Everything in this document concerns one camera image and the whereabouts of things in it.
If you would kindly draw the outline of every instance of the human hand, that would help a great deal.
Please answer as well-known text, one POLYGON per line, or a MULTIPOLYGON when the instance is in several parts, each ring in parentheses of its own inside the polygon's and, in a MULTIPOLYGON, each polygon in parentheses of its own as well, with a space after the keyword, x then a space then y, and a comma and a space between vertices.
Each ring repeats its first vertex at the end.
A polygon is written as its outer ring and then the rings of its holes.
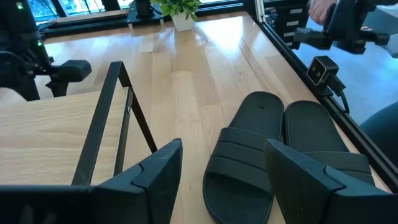
POLYGON ((308 13, 313 21, 317 24, 323 25, 325 23, 329 7, 336 3, 337 0, 312 0, 308 13))

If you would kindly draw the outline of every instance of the black slide sandal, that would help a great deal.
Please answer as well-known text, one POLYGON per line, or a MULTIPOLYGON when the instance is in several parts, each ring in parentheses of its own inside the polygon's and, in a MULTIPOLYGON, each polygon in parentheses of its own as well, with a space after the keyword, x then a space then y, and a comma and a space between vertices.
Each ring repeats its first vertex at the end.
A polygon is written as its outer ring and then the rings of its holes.
POLYGON ((284 116, 285 144, 347 175, 374 185, 366 156, 350 153, 327 110, 312 101, 288 105, 284 116))
POLYGON ((274 194, 264 164, 267 138, 281 140, 284 105, 254 92, 220 132, 203 178, 203 198, 217 223, 267 223, 274 194))

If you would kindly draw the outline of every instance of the white pot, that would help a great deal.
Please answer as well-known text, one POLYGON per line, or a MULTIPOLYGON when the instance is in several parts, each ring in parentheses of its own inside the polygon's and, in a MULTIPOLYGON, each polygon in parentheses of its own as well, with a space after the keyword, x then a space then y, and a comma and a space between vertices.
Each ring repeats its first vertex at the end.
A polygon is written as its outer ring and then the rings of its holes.
POLYGON ((173 22, 177 31, 185 31, 193 29, 195 26, 195 21, 189 16, 187 20, 185 20, 187 14, 185 12, 181 12, 176 16, 173 16, 173 22))

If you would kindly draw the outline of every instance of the green leaves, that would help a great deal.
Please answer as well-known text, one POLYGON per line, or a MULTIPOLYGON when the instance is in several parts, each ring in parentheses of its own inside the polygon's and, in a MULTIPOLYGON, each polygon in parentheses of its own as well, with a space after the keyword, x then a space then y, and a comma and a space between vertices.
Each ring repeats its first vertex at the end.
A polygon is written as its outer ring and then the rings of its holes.
POLYGON ((200 0, 150 0, 153 4, 159 4, 163 16, 176 16, 182 12, 187 14, 185 19, 191 17, 194 21, 198 18, 194 12, 198 10, 200 0))

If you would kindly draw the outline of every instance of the potted plant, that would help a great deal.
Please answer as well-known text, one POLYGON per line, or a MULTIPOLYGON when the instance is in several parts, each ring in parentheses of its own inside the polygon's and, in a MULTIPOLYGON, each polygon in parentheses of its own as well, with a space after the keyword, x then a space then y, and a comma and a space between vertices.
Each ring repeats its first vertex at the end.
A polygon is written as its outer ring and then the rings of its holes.
POLYGON ((193 29, 195 21, 198 20, 195 11, 198 10, 199 0, 150 0, 159 4, 162 15, 170 15, 177 31, 193 29))

